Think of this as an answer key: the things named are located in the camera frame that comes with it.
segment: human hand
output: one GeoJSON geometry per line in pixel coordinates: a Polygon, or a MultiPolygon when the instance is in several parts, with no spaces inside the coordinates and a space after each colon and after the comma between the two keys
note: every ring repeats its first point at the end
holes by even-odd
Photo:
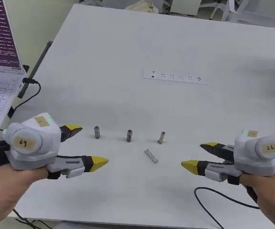
{"type": "Polygon", "coordinates": [[[240,176],[240,183],[243,184],[249,192],[249,187],[257,195],[257,204],[263,214],[275,224],[275,174],[272,177],[259,177],[249,174],[240,176]]]}
{"type": "Polygon", "coordinates": [[[15,170],[5,153],[0,153],[0,221],[11,213],[17,202],[35,181],[48,177],[46,168],[15,170]]]}

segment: white chair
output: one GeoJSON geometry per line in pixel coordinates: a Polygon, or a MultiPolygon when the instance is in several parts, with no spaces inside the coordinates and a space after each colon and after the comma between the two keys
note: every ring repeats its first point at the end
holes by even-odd
{"type": "Polygon", "coordinates": [[[222,10],[223,12],[225,12],[225,9],[226,9],[226,5],[222,3],[222,0],[216,0],[216,2],[201,4],[199,6],[199,8],[206,8],[206,7],[214,7],[214,10],[213,10],[212,14],[210,15],[209,20],[213,19],[214,15],[218,9],[222,10]]]}
{"type": "Polygon", "coordinates": [[[243,0],[238,9],[228,0],[222,21],[275,27],[275,0],[243,0]]]}

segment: black cable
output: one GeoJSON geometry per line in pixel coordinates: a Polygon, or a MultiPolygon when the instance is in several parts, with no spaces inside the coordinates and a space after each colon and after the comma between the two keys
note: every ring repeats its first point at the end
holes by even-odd
{"type": "Polygon", "coordinates": [[[37,219],[36,221],[39,221],[40,223],[44,224],[44,225],[45,225],[47,228],[49,228],[49,229],[53,229],[53,228],[51,228],[50,226],[48,226],[46,223],[44,223],[42,220],[37,219]]]}
{"type": "Polygon", "coordinates": [[[198,203],[200,204],[200,206],[203,208],[203,210],[205,210],[206,213],[208,213],[208,215],[217,223],[217,225],[221,228],[221,229],[224,229],[224,227],[215,219],[215,217],[205,208],[205,206],[201,203],[201,201],[199,200],[198,196],[197,196],[197,190],[199,189],[205,189],[205,190],[209,190],[209,191],[212,191],[214,193],[217,193],[218,195],[221,195],[222,197],[236,203],[236,204],[239,204],[239,205],[243,205],[245,207],[248,207],[248,208],[253,208],[253,209],[259,209],[259,207],[257,206],[253,206],[253,205],[249,205],[249,204],[245,204],[245,203],[242,203],[236,199],[233,199],[231,197],[228,197],[226,196],[225,194],[219,192],[219,191],[216,191],[215,189],[212,189],[212,188],[209,188],[209,187],[197,187],[195,188],[194,190],[194,195],[195,195],[195,198],[197,199],[198,203]]]}
{"type": "Polygon", "coordinates": [[[37,229],[33,224],[29,224],[29,223],[20,221],[20,220],[18,220],[18,219],[15,219],[15,220],[18,221],[19,223],[26,224],[26,225],[30,226],[31,228],[33,228],[33,229],[37,229]]]}
{"type": "Polygon", "coordinates": [[[16,209],[13,209],[12,211],[13,211],[13,212],[18,216],[18,218],[21,220],[21,221],[20,221],[20,220],[18,220],[18,219],[15,219],[16,221],[18,221],[18,222],[20,222],[20,223],[23,223],[23,224],[26,224],[26,225],[32,227],[33,229],[41,229],[40,227],[37,227],[36,225],[30,223],[28,219],[23,218],[23,217],[17,212],[16,209]]]}
{"type": "Polygon", "coordinates": [[[31,84],[37,84],[39,86],[39,90],[36,94],[34,94],[33,96],[31,96],[29,99],[25,100],[24,102],[20,103],[19,105],[17,105],[14,109],[13,112],[15,112],[20,106],[22,106],[23,104],[27,103],[28,101],[30,101],[32,98],[36,97],[40,91],[41,91],[41,84],[34,80],[34,79],[29,79],[29,78],[24,78],[23,79],[23,83],[31,83],[31,84]]]}

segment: spring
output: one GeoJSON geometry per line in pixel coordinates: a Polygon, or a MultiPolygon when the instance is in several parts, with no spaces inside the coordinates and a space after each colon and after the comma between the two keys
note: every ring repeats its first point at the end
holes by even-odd
{"type": "Polygon", "coordinates": [[[131,139],[132,139],[132,130],[128,130],[128,131],[127,131],[127,138],[126,138],[126,141],[127,141],[127,142],[131,142],[131,139]]]}
{"type": "Polygon", "coordinates": [[[94,127],[94,133],[95,133],[95,138],[99,139],[100,138],[99,126],[94,127]]]}
{"type": "Polygon", "coordinates": [[[145,149],[144,153],[148,156],[148,158],[152,161],[153,164],[156,164],[159,161],[149,149],[145,149]]]}

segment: sticker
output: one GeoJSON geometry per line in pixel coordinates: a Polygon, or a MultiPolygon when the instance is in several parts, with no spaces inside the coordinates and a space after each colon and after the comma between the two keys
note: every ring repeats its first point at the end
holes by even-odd
{"type": "Polygon", "coordinates": [[[13,141],[13,146],[19,149],[33,150],[36,144],[35,140],[17,136],[13,141]]]}
{"type": "Polygon", "coordinates": [[[265,144],[262,145],[262,151],[266,154],[275,153],[275,144],[265,144]]]}
{"type": "Polygon", "coordinates": [[[258,131],[256,130],[249,130],[248,137],[257,137],[258,131]]]}
{"type": "Polygon", "coordinates": [[[37,121],[40,127],[45,127],[50,125],[43,116],[35,117],[34,119],[37,121]]]}

